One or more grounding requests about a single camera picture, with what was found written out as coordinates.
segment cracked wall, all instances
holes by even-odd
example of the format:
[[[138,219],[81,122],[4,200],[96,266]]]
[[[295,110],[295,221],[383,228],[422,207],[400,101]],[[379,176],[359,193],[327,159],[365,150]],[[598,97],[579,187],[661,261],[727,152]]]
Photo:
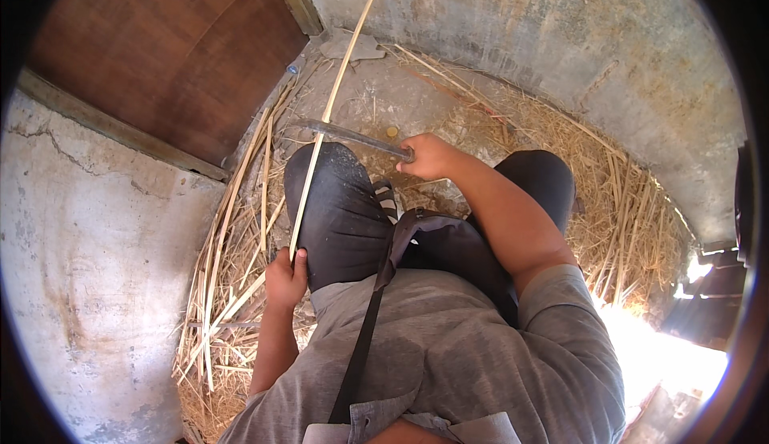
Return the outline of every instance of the cracked wall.
[[[313,0],[354,28],[366,0]],[[696,0],[374,0],[363,31],[548,97],[619,140],[702,242],[735,237],[745,140],[725,57]]]
[[[14,94],[0,146],[5,295],[82,442],[181,435],[174,330],[224,188]]]

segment person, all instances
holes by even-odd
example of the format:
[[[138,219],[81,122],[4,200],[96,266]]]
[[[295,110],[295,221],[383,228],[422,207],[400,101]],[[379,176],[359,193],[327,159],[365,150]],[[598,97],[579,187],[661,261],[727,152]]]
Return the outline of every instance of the person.
[[[463,235],[481,236],[494,263],[473,248],[452,254],[464,243],[449,234],[430,240],[417,232],[407,241],[381,290],[346,419],[330,422],[397,233],[354,153],[324,143],[293,266],[283,248],[266,270],[247,404],[219,442],[617,442],[620,367],[564,240],[575,193],[569,168],[536,150],[492,169],[432,134],[401,146],[415,160],[400,162],[400,172],[456,184],[472,214],[447,228],[472,226],[477,232]],[[302,147],[285,168],[292,222],[311,154]],[[470,283],[458,275],[496,265],[511,281],[512,309],[482,290],[496,277]],[[308,286],[318,327],[300,354],[292,318]]]

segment bag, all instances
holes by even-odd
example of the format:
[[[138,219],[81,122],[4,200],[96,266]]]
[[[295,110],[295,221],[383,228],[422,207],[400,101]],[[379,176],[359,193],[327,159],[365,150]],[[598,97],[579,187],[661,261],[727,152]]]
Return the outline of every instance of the bag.
[[[421,207],[412,208],[393,227],[390,245],[380,261],[374,292],[329,424],[350,423],[350,405],[355,401],[363,377],[382,293],[395,276],[396,269],[402,268],[404,256],[408,253],[418,253],[422,268],[450,272],[478,287],[496,305],[505,322],[517,328],[517,299],[512,279],[497,261],[485,238],[462,218]]]

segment hand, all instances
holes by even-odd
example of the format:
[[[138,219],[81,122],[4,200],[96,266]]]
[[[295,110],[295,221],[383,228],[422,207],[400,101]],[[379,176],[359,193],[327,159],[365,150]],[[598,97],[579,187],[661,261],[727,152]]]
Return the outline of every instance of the hand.
[[[307,290],[307,250],[296,251],[292,268],[288,247],[281,248],[264,273],[267,305],[293,312]]]
[[[443,179],[451,174],[456,165],[461,165],[467,154],[449,145],[446,141],[432,133],[423,133],[409,137],[401,142],[401,148],[414,149],[414,161],[406,163],[399,161],[399,172],[410,173],[422,179]]]

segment wooden door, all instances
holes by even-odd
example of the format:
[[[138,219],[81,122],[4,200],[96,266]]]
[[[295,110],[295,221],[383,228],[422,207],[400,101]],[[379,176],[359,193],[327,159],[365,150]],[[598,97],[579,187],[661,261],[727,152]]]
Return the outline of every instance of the wooden door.
[[[27,64],[220,165],[307,41],[283,0],[58,0]]]

